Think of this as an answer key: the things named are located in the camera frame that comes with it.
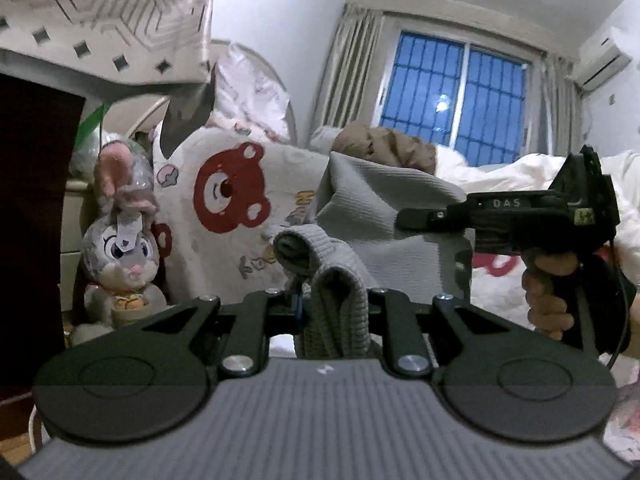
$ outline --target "plush toy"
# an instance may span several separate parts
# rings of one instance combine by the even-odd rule
[[[151,168],[126,143],[106,145],[95,167],[95,192],[102,216],[86,231],[81,254],[91,283],[84,294],[90,324],[71,335],[78,345],[167,308],[151,281],[159,251],[151,234],[158,210]]]

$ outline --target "toy tag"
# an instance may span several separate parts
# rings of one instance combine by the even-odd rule
[[[142,213],[140,211],[122,211],[118,214],[116,246],[127,253],[136,246],[138,234],[142,231]]]

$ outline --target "folded gray cloth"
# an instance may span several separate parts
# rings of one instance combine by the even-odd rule
[[[366,267],[343,241],[317,225],[295,226],[273,241],[285,270],[310,282],[310,323],[295,338],[305,359],[363,358],[372,355],[367,289],[376,286]]]
[[[442,292],[468,300],[472,230],[416,234],[395,228],[401,209],[444,208],[465,199],[458,186],[423,171],[333,152],[306,222],[346,242],[380,286],[421,303]]]

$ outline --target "air conditioner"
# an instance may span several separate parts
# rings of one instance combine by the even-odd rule
[[[574,66],[571,79],[584,90],[595,90],[631,62],[628,44],[629,39],[622,31],[609,28],[599,44]]]

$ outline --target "human hand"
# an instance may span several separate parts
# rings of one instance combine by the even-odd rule
[[[529,305],[527,319],[538,332],[562,339],[562,332],[574,325],[574,317],[566,312],[566,303],[553,295],[551,276],[568,276],[578,267],[578,258],[573,253],[540,254],[535,259],[537,270],[525,270],[522,288]]]

